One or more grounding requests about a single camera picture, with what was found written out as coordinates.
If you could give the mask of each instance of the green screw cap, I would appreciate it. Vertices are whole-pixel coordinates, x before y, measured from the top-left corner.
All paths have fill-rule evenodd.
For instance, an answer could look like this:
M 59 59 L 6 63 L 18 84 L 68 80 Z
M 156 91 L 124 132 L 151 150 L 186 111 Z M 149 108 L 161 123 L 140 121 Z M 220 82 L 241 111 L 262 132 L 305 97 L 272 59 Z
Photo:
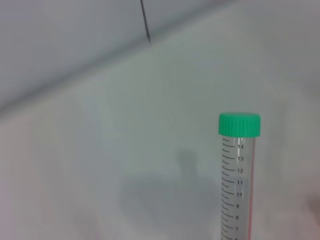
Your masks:
M 260 136 L 261 118 L 257 113 L 223 112 L 219 116 L 219 134 L 233 138 Z

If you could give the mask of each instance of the clear plastic tube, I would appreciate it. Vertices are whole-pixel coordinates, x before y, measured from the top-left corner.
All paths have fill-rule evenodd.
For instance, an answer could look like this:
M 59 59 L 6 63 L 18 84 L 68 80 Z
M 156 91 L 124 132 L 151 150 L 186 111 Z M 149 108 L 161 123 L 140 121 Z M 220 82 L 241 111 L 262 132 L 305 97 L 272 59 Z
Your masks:
M 222 136 L 222 240 L 251 239 L 254 155 L 254 137 Z

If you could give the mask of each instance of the black line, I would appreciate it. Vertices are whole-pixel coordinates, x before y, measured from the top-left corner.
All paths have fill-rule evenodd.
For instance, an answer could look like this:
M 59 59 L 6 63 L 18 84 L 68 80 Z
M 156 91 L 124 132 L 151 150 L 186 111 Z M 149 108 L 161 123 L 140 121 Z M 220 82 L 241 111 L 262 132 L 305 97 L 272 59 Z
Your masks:
M 232 183 L 232 184 L 235 183 L 234 181 L 229 181 L 229 180 L 225 179 L 224 177 L 222 177 L 222 180 L 224 180 L 224 181 L 226 181 L 226 182 L 229 182 L 229 183 Z
M 224 142 L 222 143 L 222 145 L 225 145 L 225 146 L 227 146 L 227 147 L 229 147 L 229 148 L 234 148 L 234 147 L 235 147 L 235 146 L 227 145 L 227 144 L 225 144 Z
M 221 235 L 224 236 L 226 239 L 233 240 L 232 238 L 227 237 L 226 235 L 224 235 L 222 232 L 221 232 Z
M 228 215 L 228 214 L 226 214 L 224 211 L 221 211 L 224 215 L 226 215 L 226 216 L 228 216 L 228 217 L 230 217 L 230 218 L 233 218 L 234 216 L 230 216 L 230 215 Z
M 142 14 L 143 14 L 143 21 L 144 21 L 146 37 L 148 38 L 149 44 L 151 44 L 150 32 L 149 32 L 149 27 L 148 27 L 148 23 L 147 23 L 147 16 L 146 16 L 146 11 L 145 11 L 144 0 L 140 0 L 140 2 L 141 2 L 141 8 L 142 8 Z
M 224 197 L 224 198 L 226 198 L 226 199 L 229 199 L 228 197 L 226 197 L 223 193 L 221 194 L 222 195 L 222 197 Z
M 222 187 L 221 189 L 222 189 L 222 191 L 224 191 L 224 192 L 225 192 L 225 193 L 227 193 L 227 194 L 235 195 L 235 194 L 234 194 L 234 193 L 232 193 L 232 192 L 228 192 L 228 191 L 224 190 L 224 188 L 223 188 L 223 187 Z
M 222 165 L 222 168 L 223 168 L 223 169 L 225 169 L 225 170 L 228 170 L 228 171 L 232 171 L 232 172 L 234 172 L 234 171 L 235 171 L 235 170 L 232 170 L 232 169 L 226 168 L 226 167 L 225 167 L 225 166 L 223 166 L 223 165 Z
M 225 226 L 225 227 L 228 228 L 228 229 L 234 229 L 233 227 L 230 227 L 230 226 L 228 226 L 228 225 L 225 225 L 223 222 L 221 222 L 221 223 L 222 223 L 223 226 Z
M 226 208 L 222 203 L 221 203 L 221 207 L 222 207 L 223 209 L 225 209 L 225 210 L 229 211 L 229 209 L 228 209 L 228 208 Z
M 222 215 L 221 215 L 221 218 L 223 219 L 223 220 L 225 220 L 226 222 L 229 222 L 227 219 L 225 219 Z
M 226 175 L 226 176 L 229 176 L 228 174 L 226 174 L 224 171 L 222 171 L 222 174 Z
M 222 202 L 224 203 L 224 204 L 227 204 L 227 205 L 229 205 L 229 206 L 234 206 L 234 205 L 232 205 L 232 204 L 230 204 L 230 203 L 227 203 L 227 202 L 225 202 L 223 199 L 222 199 Z
M 225 156 L 225 155 L 223 155 L 223 154 L 222 154 L 222 157 L 225 157 L 225 158 L 227 158 L 227 159 L 234 159 L 233 157 L 228 157 L 228 156 Z
M 228 233 L 228 231 L 225 230 L 223 226 L 221 226 L 221 229 L 222 229 L 223 231 L 225 231 L 226 233 Z

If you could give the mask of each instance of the green cap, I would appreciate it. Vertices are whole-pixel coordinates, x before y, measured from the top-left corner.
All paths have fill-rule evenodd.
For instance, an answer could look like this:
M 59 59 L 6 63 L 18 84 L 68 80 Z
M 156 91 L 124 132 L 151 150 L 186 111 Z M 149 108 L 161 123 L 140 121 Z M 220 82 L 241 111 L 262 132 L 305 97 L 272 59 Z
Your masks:
M 219 134 L 233 138 L 260 136 L 261 118 L 257 113 L 223 112 L 219 116 Z

